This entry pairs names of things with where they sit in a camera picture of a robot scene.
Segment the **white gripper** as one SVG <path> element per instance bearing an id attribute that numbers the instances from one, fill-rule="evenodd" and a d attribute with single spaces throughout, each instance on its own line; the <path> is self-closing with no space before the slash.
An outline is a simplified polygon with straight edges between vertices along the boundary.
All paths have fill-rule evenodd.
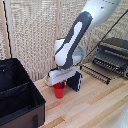
<path id="1" fill-rule="evenodd" d="M 74 76 L 76 74 L 76 68 L 71 67 L 66 70 L 53 70 L 50 71 L 45 77 L 44 81 L 48 86 L 53 86 L 54 84 L 57 84 L 59 82 L 62 82 L 64 80 L 67 80 L 68 78 Z M 62 83 L 60 85 L 61 89 L 64 89 L 65 84 Z"/>

